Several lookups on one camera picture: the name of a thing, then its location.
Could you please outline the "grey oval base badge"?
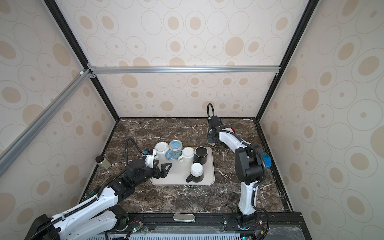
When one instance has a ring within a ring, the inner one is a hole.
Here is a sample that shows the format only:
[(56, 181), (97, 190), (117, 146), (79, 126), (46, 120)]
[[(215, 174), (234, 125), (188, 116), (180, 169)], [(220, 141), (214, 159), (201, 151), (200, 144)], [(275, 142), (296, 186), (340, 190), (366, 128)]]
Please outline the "grey oval base badge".
[(193, 214), (176, 213), (174, 214), (173, 219), (176, 222), (184, 222), (184, 223), (194, 223), (196, 221), (196, 217)]

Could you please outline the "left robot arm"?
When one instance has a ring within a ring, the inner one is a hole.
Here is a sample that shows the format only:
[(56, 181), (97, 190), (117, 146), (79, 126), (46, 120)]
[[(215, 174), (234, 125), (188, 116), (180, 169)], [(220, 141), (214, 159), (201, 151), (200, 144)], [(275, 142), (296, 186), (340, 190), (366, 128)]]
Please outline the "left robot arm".
[(37, 217), (25, 238), (85, 240), (100, 232), (111, 230), (125, 215), (117, 204), (132, 195), (135, 188), (148, 179), (166, 178), (171, 168), (171, 163), (160, 164), (157, 160), (133, 160), (88, 200), (52, 217), (45, 214)]

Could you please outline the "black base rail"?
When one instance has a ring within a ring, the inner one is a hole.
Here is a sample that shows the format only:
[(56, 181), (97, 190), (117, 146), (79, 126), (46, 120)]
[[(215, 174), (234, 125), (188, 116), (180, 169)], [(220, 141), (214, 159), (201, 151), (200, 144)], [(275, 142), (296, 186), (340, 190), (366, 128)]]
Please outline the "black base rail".
[(249, 223), (239, 213), (195, 213), (195, 222), (174, 214), (129, 214), (128, 227), (98, 234), (101, 240), (310, 240), (302, 214), (259, 211)]

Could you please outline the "white ribbed mug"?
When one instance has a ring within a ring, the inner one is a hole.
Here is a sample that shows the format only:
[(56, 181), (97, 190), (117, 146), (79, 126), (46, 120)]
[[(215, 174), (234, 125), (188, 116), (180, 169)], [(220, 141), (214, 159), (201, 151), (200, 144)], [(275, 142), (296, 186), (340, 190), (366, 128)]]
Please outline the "white ribbed mug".
[(169, 150), (169, 144), (166, 142), (159, 142), (155, 145), (155, 150), (156, 150), (156, 159), (157, 160), (162, 160), (165, 161), (167, 160), (166, 158), (166, 153)]

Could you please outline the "horizontal aluminium rail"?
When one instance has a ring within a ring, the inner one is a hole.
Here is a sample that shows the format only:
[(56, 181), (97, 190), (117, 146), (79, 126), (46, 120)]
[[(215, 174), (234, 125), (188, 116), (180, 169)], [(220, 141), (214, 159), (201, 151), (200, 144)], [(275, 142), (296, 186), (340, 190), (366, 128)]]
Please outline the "horizontal aluminium rail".
[(278, 73), (280, 66), (94, 67), (94, 74)]

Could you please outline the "beige plastic tray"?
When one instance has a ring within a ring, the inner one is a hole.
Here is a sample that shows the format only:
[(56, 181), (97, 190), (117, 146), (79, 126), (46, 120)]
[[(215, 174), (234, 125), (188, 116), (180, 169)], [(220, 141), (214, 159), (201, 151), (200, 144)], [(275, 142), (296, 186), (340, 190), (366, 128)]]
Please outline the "beige plastic tray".
[(190, 168), (192, 163), (186, 164), (184, 162), (178, 162), (177, 160), (160, 160), (158, 165), (159, 167), (161, 167), (161, 164), (167, 163), (172, 163), (173, 165), (166, 178), (152, 178), (152, 184), (155, 186), (212, 185), (215, 182), (213, 152), (210, 147), (206, 148), (208, 150), (208, 159), (207, 162), (203, 165), (204, 178), (201, 182), (186, 182), (186, 178), (190, 175)]

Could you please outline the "cup with blue lid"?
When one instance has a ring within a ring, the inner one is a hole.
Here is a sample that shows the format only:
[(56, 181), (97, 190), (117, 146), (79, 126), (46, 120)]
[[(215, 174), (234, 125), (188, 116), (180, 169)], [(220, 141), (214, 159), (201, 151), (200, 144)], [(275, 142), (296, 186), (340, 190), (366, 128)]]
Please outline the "cup with blue lid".
[(266, 167), (270, 168), (272, 166), (271, 157), (267, 153), (262, 153), (262, 156), (263, 156), (264, 162), (266, 164)]

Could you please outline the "black corner frame post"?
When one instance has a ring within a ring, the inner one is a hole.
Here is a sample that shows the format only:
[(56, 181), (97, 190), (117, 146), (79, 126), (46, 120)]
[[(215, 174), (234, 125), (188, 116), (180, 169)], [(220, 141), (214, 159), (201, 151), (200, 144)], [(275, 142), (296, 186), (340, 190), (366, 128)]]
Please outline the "black corner frame post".
[(275, 90), (277, 89), (278, 85), (279, 85), (279, 82), (281, 80), (281, 78), (283, 77), (283, 74), (285, 73), (286, 71), (286, 68), (288, 67), (288, 64), (311, 20), (311, 17), (313, 16), (315, 10), (316, 10), (316, 7), (318, 6), (319, 4), (319, 0), (310, 0), (308, 1), (308, 4), (303, 12), (303, 15), (302, 17), (300, 18), (300, 21), (298, 23), (298, 26), (293, 34), (293, 37), (290, 41), (290, 43), (288, 44), (288, 48), (284, 54), (284, 57), (280, 63), (280, 70), (279, 72), (277, 73), (277, 75), (274, 77), (268, 91), (267, 91), (267, 94), (262, 102), (262, 105), (260, 107), (260, 110), (257, 114), (257, 116), (255, 117), (255, 120), (256, 120), (256, 123), (260, 122), (262, 116), (264, 115), (265, 111), (266, 111), (266, 108), (267, 106), (269, 105), (273, 95), (274, 95), (274, 92)]

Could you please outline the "diagonal aluminium rail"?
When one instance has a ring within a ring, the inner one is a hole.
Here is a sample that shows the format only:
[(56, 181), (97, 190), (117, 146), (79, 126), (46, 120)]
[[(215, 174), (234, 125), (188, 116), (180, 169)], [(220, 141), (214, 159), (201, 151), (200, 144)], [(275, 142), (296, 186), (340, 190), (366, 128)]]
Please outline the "diagonal aluminium rail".
[(14, 163), (25, 148), (41, 132), (48, 122), (60, 111), (74, 92), (90, 78), (90, 70), (83, 70), (79, 75), (45, 108), (38, 117), (9, 145), (1, 155), (1, 175)]

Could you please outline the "black left corner post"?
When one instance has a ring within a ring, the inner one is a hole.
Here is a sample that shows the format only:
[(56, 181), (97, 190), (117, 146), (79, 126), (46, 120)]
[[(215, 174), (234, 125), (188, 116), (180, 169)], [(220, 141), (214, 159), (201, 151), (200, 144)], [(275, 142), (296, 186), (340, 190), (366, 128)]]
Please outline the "black left corner post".
[(61, 30), (62, 34), (66, 38), (67, 42), (69, 43), (72, 51), (74, 52), (75, 56), (79, 60), (82, 67), (86, 70), (89, 70), (92, 74), (90, 77), (94, 87), (96, 88), (98, 94), (102, 98), (104, 104), (106, 105), (108, 111), (112, 115), (115, 122), (118, 122), (120, 120), (120, 117), (115, 110), (115, 108), (112, 105), (112, 102), (110, 101), (109, 97), (106, 94), (106, 91), (104, 90), (101, 82), (99, 81), (96, 74), (93, 73), (93, 70), (91, 70), (89, 61), (80, 46), (78, 40), (76, 39), (75, 35), (73, 34), (70, 26), (68, 25), (64, 15), (62, 14), (59, 5), (56, 3), (56, 1), (50, 1), (50, 0), (44, 0), (43, 3), (47, 6), (48, 11), (52, 15), (53, 19), (57, 23), (59, 29)]

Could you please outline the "small glass jar dark lid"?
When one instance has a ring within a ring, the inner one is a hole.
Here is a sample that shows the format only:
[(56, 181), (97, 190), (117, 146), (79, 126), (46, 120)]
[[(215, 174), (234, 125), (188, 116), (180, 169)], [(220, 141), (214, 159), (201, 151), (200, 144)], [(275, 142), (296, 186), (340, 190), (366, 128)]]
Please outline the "small glass jar dark lid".
[(109, 160), (105, 157), (105, 156), (102, 156), (102, 155), (99, 155), (95, 158), (96, 160), (96, 163), (103, 167), (105, 170), (108, 170), (110, 167), (111, 167), (111, 163), (109, 162)]

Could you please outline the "black mug white rim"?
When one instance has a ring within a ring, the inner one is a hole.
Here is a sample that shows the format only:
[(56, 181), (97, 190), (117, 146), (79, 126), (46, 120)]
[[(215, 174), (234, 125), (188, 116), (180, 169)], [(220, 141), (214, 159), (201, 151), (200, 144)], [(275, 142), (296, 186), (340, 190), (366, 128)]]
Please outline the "black mug white rim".
[(194, 163), (200, 163), (204, 165), (207, 162), (208, 150), (206, 147), (197, 147), (195, 149), (195, 159)]

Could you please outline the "plain white mug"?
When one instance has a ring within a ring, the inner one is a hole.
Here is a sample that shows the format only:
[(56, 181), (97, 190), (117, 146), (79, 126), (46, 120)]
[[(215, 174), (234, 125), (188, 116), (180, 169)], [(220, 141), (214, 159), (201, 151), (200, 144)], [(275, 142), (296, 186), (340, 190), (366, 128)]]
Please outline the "plain white mug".
[(191, 147), (186, 147), (182, 150), (181, 155), (178, 157), (179, 163), (192, 164), (195, 160), (195, 150)]

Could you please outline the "blue butterfly mug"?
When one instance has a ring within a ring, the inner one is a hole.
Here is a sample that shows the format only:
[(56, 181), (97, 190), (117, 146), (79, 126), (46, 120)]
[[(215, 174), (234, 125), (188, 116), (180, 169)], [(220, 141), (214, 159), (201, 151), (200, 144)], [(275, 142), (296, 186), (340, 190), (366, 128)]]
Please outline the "blue butterfly mug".
[(169, 150), (166, 152), (166, 159), (177, 160), (182, 155), (183, 144), (179, 140), (173, 140), (169, 143)]

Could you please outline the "black and white mug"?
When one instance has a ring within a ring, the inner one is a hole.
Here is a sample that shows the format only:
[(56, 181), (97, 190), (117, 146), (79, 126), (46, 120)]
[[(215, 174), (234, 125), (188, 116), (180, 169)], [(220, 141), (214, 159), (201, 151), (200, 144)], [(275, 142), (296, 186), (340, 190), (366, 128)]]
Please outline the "black and white mug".
[(204, 178), (204, 168), (200, 163), (193, 163), (190, 169), (190, 175), (186, 178), (186, 182), (200, 183)]

